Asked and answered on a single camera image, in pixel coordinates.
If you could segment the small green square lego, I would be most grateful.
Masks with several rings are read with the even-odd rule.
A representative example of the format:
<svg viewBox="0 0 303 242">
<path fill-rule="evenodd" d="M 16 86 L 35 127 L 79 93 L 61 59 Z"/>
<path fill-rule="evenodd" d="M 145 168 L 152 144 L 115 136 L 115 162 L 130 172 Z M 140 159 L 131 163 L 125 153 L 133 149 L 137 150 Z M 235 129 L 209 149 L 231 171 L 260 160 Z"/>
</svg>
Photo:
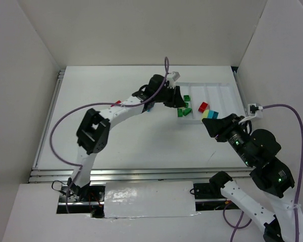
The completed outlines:
<svg viewBox="0 0 303 242">
<path fill-rule="evenodd" d="M 191 97 L 189 95 L 184 95 L 183 99 L 185 102 L 190 102 L 191 101 Z"/>
</svg>

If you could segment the yellow and blue lego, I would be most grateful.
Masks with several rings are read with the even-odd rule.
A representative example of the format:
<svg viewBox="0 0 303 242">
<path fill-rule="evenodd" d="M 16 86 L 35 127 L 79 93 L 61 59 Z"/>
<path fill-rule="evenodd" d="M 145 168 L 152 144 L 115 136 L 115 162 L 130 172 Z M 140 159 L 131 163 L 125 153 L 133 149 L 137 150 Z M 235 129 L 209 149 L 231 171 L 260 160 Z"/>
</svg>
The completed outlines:
<svg viewBox="0 0 303 242">
<path fill-rule="evenodd" d="M 210 118 L 210 119 L 217 119 L 219 116 L 219 113 L 216 111 L 213 111 L 211 109 L 206 109 L 203 114 L 202 114 L 202 119 L 203 118 Z"/>
</svg>

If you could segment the red flower lego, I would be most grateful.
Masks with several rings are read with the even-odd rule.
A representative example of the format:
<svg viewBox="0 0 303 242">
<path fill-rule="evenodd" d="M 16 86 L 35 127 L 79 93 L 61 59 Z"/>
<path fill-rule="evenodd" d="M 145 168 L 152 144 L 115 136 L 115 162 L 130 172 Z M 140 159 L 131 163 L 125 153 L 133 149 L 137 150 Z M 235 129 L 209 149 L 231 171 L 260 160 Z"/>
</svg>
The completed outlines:
<svg viewBox="0 0 303 242">
<path fill-rule="evenodd" d="M 202 102 L 198 108 L 198 112 L 204 113 L 205 110 L 208 108 L 209 104 L 206 102 Z"/>
</svg>

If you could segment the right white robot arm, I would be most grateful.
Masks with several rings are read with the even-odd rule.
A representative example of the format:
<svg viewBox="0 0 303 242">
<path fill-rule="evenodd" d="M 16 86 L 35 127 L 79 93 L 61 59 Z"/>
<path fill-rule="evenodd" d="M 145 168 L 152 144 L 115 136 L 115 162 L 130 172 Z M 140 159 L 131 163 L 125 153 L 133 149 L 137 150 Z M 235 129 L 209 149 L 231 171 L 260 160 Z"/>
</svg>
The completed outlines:
<svg viewBox="0 0 303 242">
<path fill-rule="evenodd" d="M 281 146 L 268 130 L 248 133 L 242 119 L 233 113 L 222 119 L 203 118 L 202 122 L 210 137 L 229 143 L 244 164 L 252 168 L 250 177 L 269 199 L 273 211 L 243 192 L 224 171 L 210 178 L 212 191 L 246 213 L 265 241 L 303 241 L 303 213 L 295 203 L 295 181 L 290 169 L 276 157 Z"/>
</svg>

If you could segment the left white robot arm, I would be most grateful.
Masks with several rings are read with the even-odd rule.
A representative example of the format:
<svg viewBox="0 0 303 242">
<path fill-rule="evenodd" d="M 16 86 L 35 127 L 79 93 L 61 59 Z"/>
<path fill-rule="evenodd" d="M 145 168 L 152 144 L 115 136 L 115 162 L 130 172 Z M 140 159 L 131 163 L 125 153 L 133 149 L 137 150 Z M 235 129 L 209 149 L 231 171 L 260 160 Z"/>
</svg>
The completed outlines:
<svg viewBox="0 0 303 242">
<path fill-rule="evenodd" d="M 169 108 L 185 106 L 180 87 L 175 85 L 179 77 L 178 72 L 171 72 L 166 77 L 155 74 L 148 84 L 118 105 L 101 111 L 91 108 L 86 112 L 76 132 L 76 166 L 67 182 L 71 192 L 78 199 L 81 200 L 88 194 L 90 173 L 96 155 L 107 145 L 112 128 L 130 117 L 146 112 L 156 103 L 162 103 Z"/>
</svg>

